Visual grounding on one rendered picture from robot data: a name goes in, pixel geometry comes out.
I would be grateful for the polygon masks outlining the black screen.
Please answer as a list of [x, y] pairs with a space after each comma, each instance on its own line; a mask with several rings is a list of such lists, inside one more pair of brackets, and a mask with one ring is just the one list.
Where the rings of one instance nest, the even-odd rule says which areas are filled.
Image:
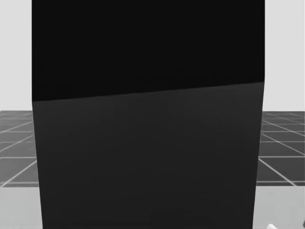
[[253, 229], [265, 0], [31, 0], [43, 229]]

